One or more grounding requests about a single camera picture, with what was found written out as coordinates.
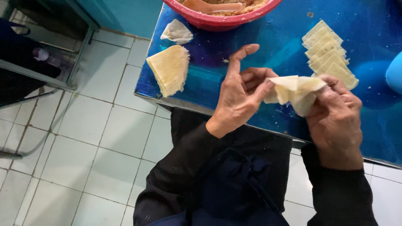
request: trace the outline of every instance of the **red bowl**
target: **red bowl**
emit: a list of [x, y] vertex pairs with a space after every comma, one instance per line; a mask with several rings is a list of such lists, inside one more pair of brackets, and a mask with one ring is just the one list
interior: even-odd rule
[[170, 8], [182, 15], [190, 24], [207, 31], [228, 31], [251, 22], [277, 7], [282, 0], [270, 0], [263, 7], [238, 16], [210, 16], [195, 12], [176, 0], [163, 0]]

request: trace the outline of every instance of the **blue tabletop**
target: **blue tabletop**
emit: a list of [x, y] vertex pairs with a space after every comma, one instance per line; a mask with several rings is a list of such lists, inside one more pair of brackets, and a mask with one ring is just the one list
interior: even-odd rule
[[[344, 40], [342, 47], [351, 58], [349, 69], [360, 80], [352, 92], [363, 101], [363, 155], [402, 165], [402, 96], [392, 91], [385, 80], [388, 66], [402, 51], [402, 8], [397, 0], [284, 0], [265, 17], [222, 33], [197, 29], [164, 5], [148, 56], [175, 45], [167, 39], [160, 40], [173, 19], [184, 23], [194, 39], [183, 45], [191, 54], [184, 91], [172, 98], [209, 109], [216, 107], [228, 67], [223, 59], [245, 44], [258, 43], [260, 49], [242, 61], [242, 70], [269, 67], [279, 76], [310, 76], [313, 72], [307, 65], [302, 37], [324, 20]], [[146, 62], [135, 91], [155, 99], [162, 97]], [[247, 123], [311, 140], [305, 119], [297, 116], [291, 105], [263, 103]]]

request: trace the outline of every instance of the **blue wall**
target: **blue wall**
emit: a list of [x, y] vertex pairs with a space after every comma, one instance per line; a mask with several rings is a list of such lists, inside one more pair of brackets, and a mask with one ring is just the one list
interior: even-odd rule
[[151, 38], [162, 0], [78, 0], [102, 27]]

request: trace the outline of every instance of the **black sleeve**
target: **black sleeve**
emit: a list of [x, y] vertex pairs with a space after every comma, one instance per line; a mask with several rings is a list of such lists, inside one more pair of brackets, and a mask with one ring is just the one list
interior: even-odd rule
[[373, 193], [364, 169], [339, 171], [320, 166], [315, 145], [302, 148], [301, 156], [313, 185], [316, 214], [308, 226], [377, 226]]
[[181, 137], [147, 176], [146, 188], [135, 204], [134, 225], [148, 225], [183, 212], [187, 189], [219, 143], [220, 139], [207, 131], [205, 122]]

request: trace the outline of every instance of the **stack of pastry sheets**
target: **stack of pastry sheets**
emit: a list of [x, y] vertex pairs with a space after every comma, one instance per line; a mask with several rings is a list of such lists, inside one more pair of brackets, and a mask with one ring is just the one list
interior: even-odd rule
[[359, 80], [347, 67], [349, 59], [341, 47], [343, 40], [324, 21], [315, 25], [302, 40], [308, 49], [305, 52], [308, 65], [314, 71], [312, 77], [329, 74], [342, 80], [349, 90], [358, 85]]
[[189, 70], [189, 59], [189, 51], [181, 45], [171, 46], [146, 59], [154, 72], [163, 97], [183, 91]]

